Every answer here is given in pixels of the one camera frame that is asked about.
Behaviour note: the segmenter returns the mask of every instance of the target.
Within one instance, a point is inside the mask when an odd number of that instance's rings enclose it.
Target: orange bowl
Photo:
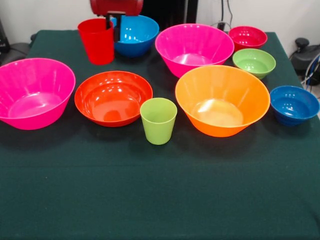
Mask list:
[[[85,117],[105,127],[122,127],[140,117],[140,107],[153,96],[143,77],[127,71],[106,71],[89,77],[74,102]]]
[[[261,119],[269,109],[266,86],[252,74],[224,65],[195,68],[175,87],[175,97],[202,133],[229,137]]]

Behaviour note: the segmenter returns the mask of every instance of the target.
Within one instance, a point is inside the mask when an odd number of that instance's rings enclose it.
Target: green bowl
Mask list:
[[[255,48],[245,48],[233,54],[234,65],[258,79],[263,79],[276,67],[276,60],[266,51]]]

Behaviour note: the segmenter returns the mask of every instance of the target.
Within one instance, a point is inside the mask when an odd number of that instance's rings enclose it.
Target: magenta bowl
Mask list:
[[[261,48],[268,40],[267,34],[253,26],[236,26],[229,31],[234,51]]]
[[[76,77],[64,63],[27,58],[0,67],[0,120],[22,130],[54,123],[64,112]]]
[[[162,31],[155,39],[155,48],[170,71],[180,78],[197,67],[222,65],[235,46],[228,34],[213,26],[188,23]]]

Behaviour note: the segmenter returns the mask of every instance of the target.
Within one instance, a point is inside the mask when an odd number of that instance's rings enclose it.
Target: cup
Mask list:
[[[114,28],[112,22],[110,24],[107,29],[106,19],[94,18],[78,25],[85,52],[92,64],[109,64],[115,58]]]
[[[145,101],[140,107],[140,114],[146,139],[154,145],[167,143],[177,112],[177,106],[169,99],[155,97]]]

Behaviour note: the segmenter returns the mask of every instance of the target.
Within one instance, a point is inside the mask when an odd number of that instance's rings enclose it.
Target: white wall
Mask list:
[[[89,0],[0,0],[0,19],[11,44],[29,42],[41,29],[77,29],[95,17]]]
[[[224,2],[224,20],[229,22],[227,1]],[[229,0],[229,3],[232,27],[248,25],[276,32],[288,55],[296,49],[298,37],[320,44],[320,0]],[[220,19],[221,0],[199,0],[198,23],[211,25]]]
[[[297,37],[320,44],[320,0],[229,2],[233,26],[249,25],[276,32],[287,54],[295,49]],[[227,4],[224,7],[225,20],[229,20]],[[0,18],[12,44],[29,42],[30,36],[41,29],[76,29],[78,23],[94,17],[89,0],[0,0]],[[220,17],[220,0],[199,0],[198,23],[211,25]]]

